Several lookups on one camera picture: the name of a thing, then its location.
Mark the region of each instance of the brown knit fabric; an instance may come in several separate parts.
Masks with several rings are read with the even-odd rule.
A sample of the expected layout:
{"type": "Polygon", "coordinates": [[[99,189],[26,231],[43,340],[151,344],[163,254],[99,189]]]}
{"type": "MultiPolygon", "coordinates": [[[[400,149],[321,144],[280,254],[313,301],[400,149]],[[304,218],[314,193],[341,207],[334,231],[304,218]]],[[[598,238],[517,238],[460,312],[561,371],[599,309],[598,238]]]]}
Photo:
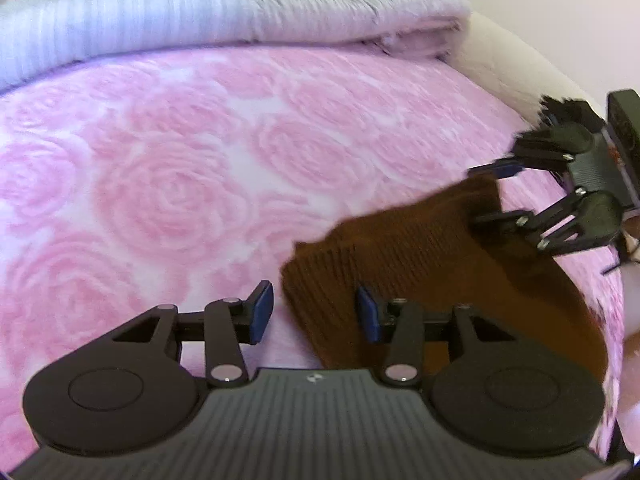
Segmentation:
{"type": "MultiPolygon", "coordinates": [[[[282,269],[282,287],[322,364],[382,364],[385,348],[368,344],[356,322],[354,292],[367,283],[383,298],[411,298],[429,311],[473,304],[603,379],[604,340],[558,264],[519,236],[480,239],[470,232],[471,217],[499,207],[495,181],[479,176],[298,244],[282,269]]],[[[425,346],[426,371],[433,373],[446,356],[442,346],[425,346]]]]}

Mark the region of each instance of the pink floral blanket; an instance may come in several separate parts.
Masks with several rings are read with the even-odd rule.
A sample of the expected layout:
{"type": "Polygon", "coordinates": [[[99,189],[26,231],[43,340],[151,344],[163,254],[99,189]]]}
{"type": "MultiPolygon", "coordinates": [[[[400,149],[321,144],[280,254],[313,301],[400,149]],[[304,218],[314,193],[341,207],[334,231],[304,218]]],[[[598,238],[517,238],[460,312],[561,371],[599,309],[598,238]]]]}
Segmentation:
{"type": "MultiPolygon", "coordinates": [[[[0,97],[0,468],[35,448],[20,410],[40,368],[159,303],[199,310],[276,288],[296,240],[416,200],[507,150],[527,125],[437,60],[287,47],[100,60],[0,97]]],[[[562,192],[504,182],[506,208],[562,192]]],[[[622,358],[608,249],[560,258],[604,332],[606,452],[622,358]]],[[[248,365],[318,365],[279,293],[248,365]]],[[[201,348],[183,364],[202,371],[201,348]]]]}

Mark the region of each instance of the white blanket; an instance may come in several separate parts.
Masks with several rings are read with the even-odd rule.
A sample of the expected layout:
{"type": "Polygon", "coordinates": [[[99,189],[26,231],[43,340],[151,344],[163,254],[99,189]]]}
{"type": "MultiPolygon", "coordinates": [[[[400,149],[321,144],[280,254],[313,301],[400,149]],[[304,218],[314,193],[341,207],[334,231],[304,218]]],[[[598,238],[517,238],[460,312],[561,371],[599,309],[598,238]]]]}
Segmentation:
{"type": "Polygon", "coordinates": [[[13,0],[0,7],[0,91],[97,56],[238,42],[374,41],[439,56],[466,0],[13,0]]]}

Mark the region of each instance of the bed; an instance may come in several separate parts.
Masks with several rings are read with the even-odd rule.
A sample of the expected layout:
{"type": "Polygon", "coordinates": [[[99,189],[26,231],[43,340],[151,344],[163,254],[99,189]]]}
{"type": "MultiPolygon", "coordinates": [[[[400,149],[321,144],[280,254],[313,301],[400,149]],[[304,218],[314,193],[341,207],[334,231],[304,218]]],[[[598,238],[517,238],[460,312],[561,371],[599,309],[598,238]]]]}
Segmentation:
{"type": "MultiPolygon", "coordinates": [[[[28,379],[155,304],[200,310],[271,280],[274,314],[247,364],[317,366],[278,290],[292,244],[501,156],[529,127],[523,116],[536,119],[541,87],[582,96],[561,76],[536,86],[548,65],[492,27],[473,16],[448,64],[362,42],[200,46],[86,60],[0,95],[0,469],[36,446],[20,410],[28,379]],[[498,44],[536,68],[528,88],[481,56],[498,44]]],[[[500,185],[505,209],[562,196],[540,171],[500,185]]],[[[608,248],[558,261],[606,340],[607,404],[591,443],[605,456],[622,284],[600,273],[615,263],[608,248]]],[[[182,364],[202,373],[201,352],[186,348],[182,364]]]]}

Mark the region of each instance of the black gripper mount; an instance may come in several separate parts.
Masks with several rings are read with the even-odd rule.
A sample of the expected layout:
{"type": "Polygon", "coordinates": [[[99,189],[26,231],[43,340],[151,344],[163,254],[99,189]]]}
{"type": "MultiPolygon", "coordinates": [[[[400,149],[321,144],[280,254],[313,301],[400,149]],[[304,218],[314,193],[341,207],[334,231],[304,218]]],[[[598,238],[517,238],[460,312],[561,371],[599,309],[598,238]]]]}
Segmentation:
{"type": "Polygon", "coordinates": [[[71,454],[142,449],[184,427],[208,391],[249,380],[239,343],[260,342],[273,285],[203,312],[160,304],[53,362],[27,384],[23,409],[36,439],[71,454]],[[206,377],[179,364],[182,343],[203,341],[206,377]]]}
{"type": "Polygon", "coordinates": [[[356,308],[366,339],[388,344],[381,382],[421,390],[434,414],[468,442],[511,456],[588,445],[604,394],[584,368],[469,305],[425,312],[408,298],[383,300],[360,286],[356,308]],[[425,342],[449,345],[450,364],[435,376],[422,371],[425,342]]]}
{"type": "MultiPolygon", "coordinates": [[[[593,147],[593,139],[577,123],[524,132],[516,136],[506,158],[471,168],[468,174],[489,172],[502,179],[525,168],[564,173],[577,155],[593,147]]],[[[473,218],[471,227],[479,232],[519,232],[540,253],[556,256],[614,243],[621,233],[623,215],[612,193],[576,187],[537,215],[527,210],[490,212],[473,218]]]]}

